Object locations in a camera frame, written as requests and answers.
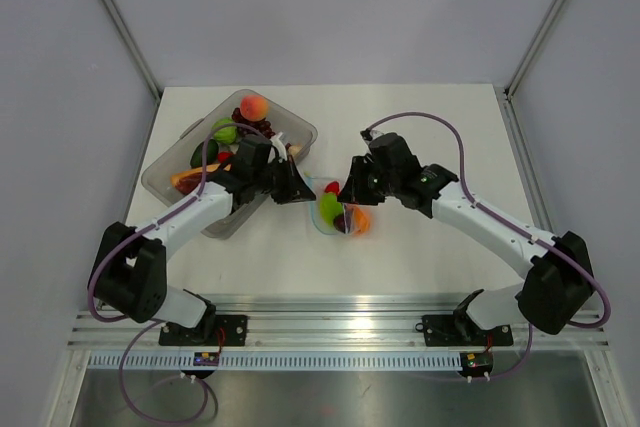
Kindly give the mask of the orange fruit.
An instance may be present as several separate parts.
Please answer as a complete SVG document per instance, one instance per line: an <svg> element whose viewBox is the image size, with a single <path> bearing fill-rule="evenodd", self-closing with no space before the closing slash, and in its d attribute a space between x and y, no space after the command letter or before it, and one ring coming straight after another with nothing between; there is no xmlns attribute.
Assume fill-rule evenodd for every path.
<svg viewBox="0 0 640 427"><path fill-rule="evenodd" d="M366 234L371 228L371 215L360 206L351 207L352 234Z"/></svg>

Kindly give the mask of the clear zip top bag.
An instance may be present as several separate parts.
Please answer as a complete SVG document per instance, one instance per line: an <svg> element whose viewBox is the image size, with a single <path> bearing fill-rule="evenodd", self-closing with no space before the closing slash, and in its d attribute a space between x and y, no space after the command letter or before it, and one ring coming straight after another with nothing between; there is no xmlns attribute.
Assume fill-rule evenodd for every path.
<svg viewBox="0 0 640 427"><path fill-rule="evenodd" d="M312 224L320 233L327 236L362 236L371 230L372 215L365 207L338 201L342 186L339 180L308 173L304 180L316 196L316 200L309 205L309 214Z"/></svg>

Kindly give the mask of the dark purple plum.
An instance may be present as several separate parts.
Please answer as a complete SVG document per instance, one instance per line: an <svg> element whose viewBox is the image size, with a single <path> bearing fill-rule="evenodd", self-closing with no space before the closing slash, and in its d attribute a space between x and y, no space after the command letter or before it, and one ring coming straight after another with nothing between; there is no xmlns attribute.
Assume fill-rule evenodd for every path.
<svg viewBox="0 0 640 427"><path fill-rule="evenodd" d="M333 219L333 227L339 233L350 234L352 230L350 217L345 214L337 215Z"/></svg>

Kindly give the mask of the red apple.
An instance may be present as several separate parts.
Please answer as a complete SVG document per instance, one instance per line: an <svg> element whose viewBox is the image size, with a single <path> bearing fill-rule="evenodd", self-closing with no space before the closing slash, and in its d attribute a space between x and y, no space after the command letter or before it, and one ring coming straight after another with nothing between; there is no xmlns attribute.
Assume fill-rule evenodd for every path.
<svg viewBox="0 0 640 427"><path fill-rule="evenodd" d="M330 183L328 183L324 189L325 193L333 193L335 195L338 195L340 192L340 185L338 181L332 181Z"/></svg>

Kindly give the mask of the green lime fruit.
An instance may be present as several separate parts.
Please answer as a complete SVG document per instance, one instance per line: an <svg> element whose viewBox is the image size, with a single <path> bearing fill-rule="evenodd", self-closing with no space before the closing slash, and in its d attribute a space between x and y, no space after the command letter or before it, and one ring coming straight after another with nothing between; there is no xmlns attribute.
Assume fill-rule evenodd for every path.
<svg viewBox="0 0 640 427"><path fill-rule="evenodd" d="M318 211L323 221L329 226L333 226L333 219L343 214L342 205L338 202L337 196L333 193L324 193L318 201Z"/></svg>

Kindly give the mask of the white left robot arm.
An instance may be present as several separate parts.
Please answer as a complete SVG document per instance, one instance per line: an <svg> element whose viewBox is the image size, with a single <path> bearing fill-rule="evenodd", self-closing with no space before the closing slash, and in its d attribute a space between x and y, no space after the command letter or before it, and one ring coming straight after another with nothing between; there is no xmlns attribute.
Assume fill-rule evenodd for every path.
<svg viewBox="0 0 640 427"><path fill-rule="evenodd" d="M278 205L313 202L293 157L279 141L250 135L215 170L204 168L198 185L163 214L140 226L116 222L103 234L89 279L88 307L99 301L117 311L116 321L148 321L179 327L195 345L216 332L216 308L202 296L170 286L171 257L209 225L260 195Z"/></svg>

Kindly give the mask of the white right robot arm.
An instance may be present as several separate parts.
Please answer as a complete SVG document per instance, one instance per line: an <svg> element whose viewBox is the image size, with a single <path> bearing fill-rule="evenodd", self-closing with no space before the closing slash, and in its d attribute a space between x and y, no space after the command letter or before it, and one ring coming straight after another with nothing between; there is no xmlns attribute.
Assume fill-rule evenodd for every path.
<svg viewBox="0 0 640 427"><path fill-rule="evenodd" d="M476 343L489 330L526 321L555 335L594 293L586 242L568 231L558 236L481 207L446 168L423 166L403 137L374 130L361 133L368 152L352 159L339 201L376 206L393 197L407 209L448 225L505 262L520 282L498 290L479 289L454 310L454 331Z"/></svg>

